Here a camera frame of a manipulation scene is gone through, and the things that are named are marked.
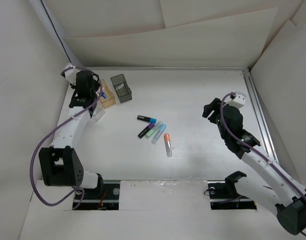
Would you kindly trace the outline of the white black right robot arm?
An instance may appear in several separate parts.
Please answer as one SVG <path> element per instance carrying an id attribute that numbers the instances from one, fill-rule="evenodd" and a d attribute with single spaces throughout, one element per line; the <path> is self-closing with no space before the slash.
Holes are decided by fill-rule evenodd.
<path id="1" fill-rule="evenodd" d="M 252 181 L 236 171 L 225 178 L 224 191 L 230 197 L 245 196 L 269 210 L 291 235 L 306 229 L 306 187 L 266 155 L 260 141 L 243 127 L 240 108 L 244 101 L 215 98 L 203 107 L 202 116 L 217 125 L 226 147 L 249 165 L 267 184 Z"/>

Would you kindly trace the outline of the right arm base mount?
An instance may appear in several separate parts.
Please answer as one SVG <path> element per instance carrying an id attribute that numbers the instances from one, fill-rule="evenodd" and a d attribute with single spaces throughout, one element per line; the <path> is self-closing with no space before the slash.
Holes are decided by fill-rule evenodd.
<path id="1" fill-rule="evenodd" d="M 236 171 L 226 177 L 224 180 L 208 180 L 207 189 L 204 195 L 210 199 L 210 207 L 212 210 L 257 210 L 256 203 L 237 193 L 235 183 L 242 177 L 246 177 L 245 173 Z"/>

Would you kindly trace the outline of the aluminium rail edge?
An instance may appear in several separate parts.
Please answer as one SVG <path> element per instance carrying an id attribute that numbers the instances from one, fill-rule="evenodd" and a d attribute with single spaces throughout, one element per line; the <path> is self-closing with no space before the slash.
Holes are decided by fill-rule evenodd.
<path id="1" fill-rule="evenodd" d="M 250 102 L 255 113 L 255 118 L 259 128 L 262 145 L 271 158 L 273 158 L 274 160 L 278 160 L 275 147 L 268 129 L 268 125 L 266 123 L 266 119 L 249 68 L 246 68 L 242 71 L 242 76 L 244 78 Z"/>
<path id="2" fill-rule="evenodd" d="M 97 66 L 97 67 L 86 67 L 86 69 L 89 69 L 89 70 L 96 70 L 96 71 L 99 71 L 99 70 L 108 70 L 108 71 L 113 71 L 113 70 L 156 70 L 156 71 L 161 71 L 161 70 L 183 70 L 183 71 L 190 71 L 190 70 L 194 70 L 194 71 L 197 71 L 197 70 L 207 70 L 207 71 L 248 71 L 249 68 L 248 67 L 245 67 L 245 66 Z"/>

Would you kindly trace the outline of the clear bottle blue nozzle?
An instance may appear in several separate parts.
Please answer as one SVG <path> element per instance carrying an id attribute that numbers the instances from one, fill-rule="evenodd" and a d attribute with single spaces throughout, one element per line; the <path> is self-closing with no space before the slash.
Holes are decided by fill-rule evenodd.
<path id="1" fill-rule="evenodd" d="M 103 100 L 106 100 L 108 98 L 107 84 L 104 79 L 101 79 L 100 83 L 101 83 L 101 89 L 98 91 L 98 96 L 102 98 Z"/>

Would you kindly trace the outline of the orange translucent container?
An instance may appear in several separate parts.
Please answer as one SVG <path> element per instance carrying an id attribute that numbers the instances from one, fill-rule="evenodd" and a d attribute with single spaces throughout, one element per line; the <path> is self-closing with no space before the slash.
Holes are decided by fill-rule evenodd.
<path id="1" fill-rule="evenodd" d="M 111 107 L 112 105 L 116 103 L 115 96 L 113 95 L 113 93 L 110 91 L 109 88 L 107 88 L 107 94 L 108 94 L 108 98 L 106 100 L 100 98 L 100 102 L 104 106 L 105 109 Z"/>

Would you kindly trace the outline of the grey translucent container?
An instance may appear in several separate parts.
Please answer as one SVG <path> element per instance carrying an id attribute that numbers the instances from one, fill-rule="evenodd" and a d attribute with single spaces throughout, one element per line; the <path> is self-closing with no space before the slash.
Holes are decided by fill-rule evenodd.
<path id="1" fill-rule="evenodd" d="M 123 74 L 113 76 L 110 79 L 120 103 L 132 100 L 132 91 L 129 88 L 126 78 Z"/>

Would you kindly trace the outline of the green clear-cap highlighter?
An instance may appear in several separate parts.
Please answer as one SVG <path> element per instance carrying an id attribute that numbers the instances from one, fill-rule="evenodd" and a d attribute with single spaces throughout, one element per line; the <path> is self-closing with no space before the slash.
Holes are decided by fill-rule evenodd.
<path id="1" fill-rule="evenodd" d="M 158 121 L 154 127 L 152 127 L 145 135 L 146 138 L 150 138 L 163 124 L 162 121 Z"/>

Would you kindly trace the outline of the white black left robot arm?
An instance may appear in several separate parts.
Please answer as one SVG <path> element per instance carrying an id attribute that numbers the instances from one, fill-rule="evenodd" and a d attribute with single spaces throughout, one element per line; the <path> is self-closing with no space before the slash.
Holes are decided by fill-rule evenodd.
<path id="1" fill-rule="evenodd" d="M 39 161 L 44 184 L 52 187 L 81 187 L 93 198 L 104 193 L 100 174 L 84 170 L 76 153 L 76 146 L 83 130 L 93 118 L 97 107 L 97 92 L 101 89 L 100 78 L 90 70 L 66 70 L 65 77 L 75 76 L 68 122 L 60 127 L 59 133 L 49 147 L 39 151 Z"/>

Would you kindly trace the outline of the black marker purple cap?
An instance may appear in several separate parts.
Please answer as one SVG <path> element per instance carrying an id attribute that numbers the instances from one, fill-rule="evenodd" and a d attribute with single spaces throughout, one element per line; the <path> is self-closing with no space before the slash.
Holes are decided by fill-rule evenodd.
<path id="1" fill-rule="evenodd" d="M 147 125 L 139 134 L 138 134 L 138 138 L 143 138 L 153 127 L 155 126 L 154 123 L 150 123 L 149 125 Z"/>

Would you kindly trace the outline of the aluminium rail back edge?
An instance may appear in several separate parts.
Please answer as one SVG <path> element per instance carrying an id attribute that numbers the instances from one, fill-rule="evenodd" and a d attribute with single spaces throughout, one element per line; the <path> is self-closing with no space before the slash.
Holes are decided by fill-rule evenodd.
<path id="1" fill-rule="evenodd" d="M 197 70 L 207 70 L 207 71 L 248 71 L 249 68 L 248 67 L 245 67 L 245 66 L 97 66 L 97 67 L 86 67 L 86 69 L 89 69 L 89 70 L 96 70 L 96 71 L 99 71 L 99 70 L 108 70 L 108 71 L 113 71 L 113 70 L 156 70 L 156 71 L 161 71 L 161 70 L 183 70 L 183 71 L 190 71 L 190 70 L 194 70 L 194 71 L 197 71 Z"/>

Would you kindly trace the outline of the orange highlighter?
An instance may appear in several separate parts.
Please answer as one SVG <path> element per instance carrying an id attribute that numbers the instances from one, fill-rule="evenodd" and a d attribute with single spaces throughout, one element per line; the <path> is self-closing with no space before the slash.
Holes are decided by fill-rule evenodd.
<path id="1" fill-rule="evenodd" d="M 164 135 L 164 141 L 165 141 L 165 148 L 166 148 L 166 154 L 168 157 L 172 156 L 172 147 L 171 147 L 171 141 L 170 141 L 170 135 L 165 134 Z"/>

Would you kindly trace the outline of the aluminium rail right edge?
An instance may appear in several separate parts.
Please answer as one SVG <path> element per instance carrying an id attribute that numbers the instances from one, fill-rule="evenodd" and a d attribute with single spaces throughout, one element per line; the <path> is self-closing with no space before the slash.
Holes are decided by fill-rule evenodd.
<path id="1" fill-rule="evenodd" d="M 250 102 L 255 113 L 255 118 L 259 128 L 262 145 L 271 158 L 273 158 L 274 160 L 278 160 L 275 147 L 268 129 L 268 125 L 266 123 L 266 119 L 249 68 L 246 68 L 242 71 L 242 76 L 244 78 Z"/>

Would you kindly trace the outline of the black marker blue cap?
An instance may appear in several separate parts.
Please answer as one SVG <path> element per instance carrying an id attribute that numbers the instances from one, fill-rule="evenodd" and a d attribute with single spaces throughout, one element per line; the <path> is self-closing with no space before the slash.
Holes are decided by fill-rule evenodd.
<path id="1" fill-rule="evenodd" d="M 138 115 L 137 120 L 144 121 L 144 122 L 147 122 L 147 123 L 149 122 L 149 123 L 153 123 L 153 124 L 155 124 L 157 122 L 157 119 L 155 119 L 155 118 L 142 116 L 142 115 Z"/>

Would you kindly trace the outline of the clear translucent container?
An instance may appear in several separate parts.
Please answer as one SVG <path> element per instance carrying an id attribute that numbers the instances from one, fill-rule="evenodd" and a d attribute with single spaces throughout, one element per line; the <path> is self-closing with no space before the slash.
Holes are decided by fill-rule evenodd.
<path id="1" fill-rule="evenodd" d="M 100 102 L 97 102 L 97 105 L 94 108 L 93 115 L 91 117 L 91 121 L 97 122 L 99 119 L 103 117 L 104 114 L 105 114 L 104 106 Z"/>

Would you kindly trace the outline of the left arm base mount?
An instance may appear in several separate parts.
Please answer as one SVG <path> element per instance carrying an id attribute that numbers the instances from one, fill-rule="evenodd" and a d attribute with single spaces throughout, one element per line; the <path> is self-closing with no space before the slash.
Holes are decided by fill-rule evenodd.
<path id="1" fill-rule="evenodd" d="M 117 211 L 119 209 L 120 181 L 104 181 L 102 193 L 85 189 L 83 200 L 78 205 L 82 193 L 76 193 L 72 207 L 81 211 Z"/>

